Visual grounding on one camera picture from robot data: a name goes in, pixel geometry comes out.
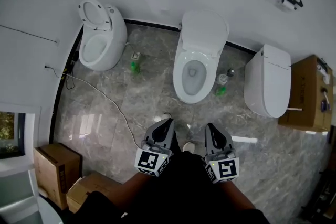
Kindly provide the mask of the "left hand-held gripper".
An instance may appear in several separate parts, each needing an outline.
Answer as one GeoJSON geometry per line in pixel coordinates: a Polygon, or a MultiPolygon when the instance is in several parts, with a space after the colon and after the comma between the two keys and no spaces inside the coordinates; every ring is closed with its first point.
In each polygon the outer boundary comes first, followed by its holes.
{"type": "Polygon", "coordinates": [[[134,167],[141,173],[159,177],[167,167],[173,152],[171,147],[175,132],[175,121],[163,119],[151,125],[137,149],[134,167]]]}

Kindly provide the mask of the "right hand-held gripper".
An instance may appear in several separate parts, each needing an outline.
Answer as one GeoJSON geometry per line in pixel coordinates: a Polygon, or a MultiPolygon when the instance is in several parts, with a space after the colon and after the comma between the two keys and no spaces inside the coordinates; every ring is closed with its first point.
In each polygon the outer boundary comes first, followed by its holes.
{"type": "Polygon", "coordinates": [[[205,169],[213,184],[231,181],[239,176],[239,158],[233,149],[231,135],[223,128],[208,123],[205,133],[205,169]]]}

